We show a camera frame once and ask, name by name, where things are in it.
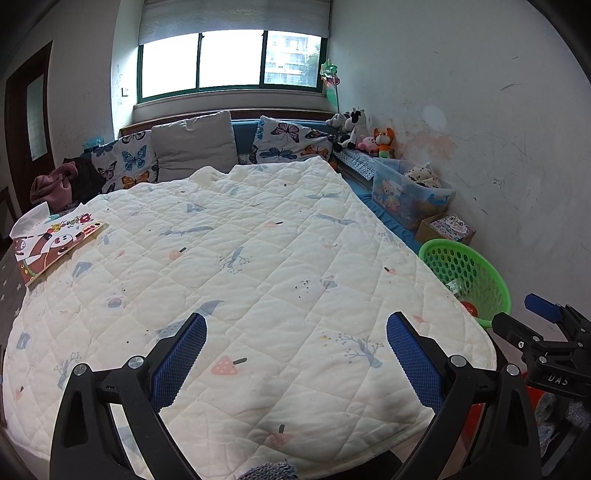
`green plastic basket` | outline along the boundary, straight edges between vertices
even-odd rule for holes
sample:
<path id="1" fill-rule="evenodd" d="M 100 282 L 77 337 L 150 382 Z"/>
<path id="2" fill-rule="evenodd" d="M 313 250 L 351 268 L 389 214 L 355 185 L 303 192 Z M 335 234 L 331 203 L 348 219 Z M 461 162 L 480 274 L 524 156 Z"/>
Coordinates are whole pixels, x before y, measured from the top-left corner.
<path id="1" fill-rule="evenodd" d="M 461 300 L 476 307 L 479 317 L 475 318 L 483 328 L 491 328 L 497 313 L 511 312 L 511 295 L 505 280 L 477 251 L 459 242 L 435 239 L 421 247 L 418 257 L 444 284 L 460 280 Z"/>

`roller blind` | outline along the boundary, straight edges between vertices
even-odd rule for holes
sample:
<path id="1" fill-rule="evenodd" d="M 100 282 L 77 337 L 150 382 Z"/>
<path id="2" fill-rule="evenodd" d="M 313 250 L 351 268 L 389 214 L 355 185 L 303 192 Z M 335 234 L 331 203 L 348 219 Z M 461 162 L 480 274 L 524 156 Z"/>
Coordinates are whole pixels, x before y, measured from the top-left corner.
<path id="1" fill-rule="evenodd" d="M 145 0 L 139 44 L 214 30 L 329 36 L 331 0 Z"/>

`pink jacket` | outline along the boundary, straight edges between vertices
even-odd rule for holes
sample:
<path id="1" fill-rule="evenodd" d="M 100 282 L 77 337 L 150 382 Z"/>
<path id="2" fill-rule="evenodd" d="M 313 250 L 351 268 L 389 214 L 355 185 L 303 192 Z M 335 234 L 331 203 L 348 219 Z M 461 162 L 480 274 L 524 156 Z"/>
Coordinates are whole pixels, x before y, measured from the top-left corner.
<path id="1" fill-rule="evenodd" d="M 77 176 L 78 170 L 73 163 L 64 163 L 49 175 L 38 176 L 31 186 L 31 203 L 47 202 L 52 212 L 61 212 L 72 203 L 70 180 Z"/>

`butterfly pillow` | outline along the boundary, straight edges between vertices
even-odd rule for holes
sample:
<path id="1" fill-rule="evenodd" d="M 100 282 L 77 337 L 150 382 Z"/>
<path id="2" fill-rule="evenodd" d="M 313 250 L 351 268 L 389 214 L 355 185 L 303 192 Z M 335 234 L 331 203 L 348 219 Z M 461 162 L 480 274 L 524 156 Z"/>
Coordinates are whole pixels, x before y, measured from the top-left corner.
<path id="1" fill-rule="evenodd" d="M 262 116 L 252 144 L 251 163 L 286 163 L 320 155 L 330 158 L 334 137 L 310 127 Z"/>
<path id="2" fill-rule="evenodd" d="M 137 183 L 156 183 L 158 161 L 150 130 L 118 138 L 92 151 L 92 164 L 105 179 L 102 193 L 129 189 Z"/>

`wall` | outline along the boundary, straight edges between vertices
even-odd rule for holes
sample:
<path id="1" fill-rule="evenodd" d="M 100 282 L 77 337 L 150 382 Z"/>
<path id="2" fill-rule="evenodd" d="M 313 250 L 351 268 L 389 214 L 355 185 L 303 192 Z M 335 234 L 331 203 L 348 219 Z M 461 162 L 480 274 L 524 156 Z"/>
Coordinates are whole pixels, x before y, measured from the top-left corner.
<path id="1" fill-rule="evenodd" d="M 506 279 L 591 315 L 591 85 L 525 0 L 335 2 L 329 57 L 340 104 L 394 125 L 400 155 L 431 161 L 457 188 L 452 209 Z"/>
<path id="2" fill-rule="evenodd" d="M 132 123 L 134 105 L 138 101 L 138 33 L 144 0 L 121 2 L 111 64 L 111 111 L 113 134 L 119 137 L 119 130 Z M 122 89 L 127 90 L 123 96 Z"/>
<path id="3" fill-rule="evenodd" d="M 0 112 L 6 80 L 28 58 L 53 40 L 47 83 L 48 124 L 56 165 L 82 152 L 91 137 L 113 139 L 111 58 L 121 0 L 62 0 L 29 32 L 0 79 Z M 4 116 L 0 115 L 0 189 L 12 187 Z"/>

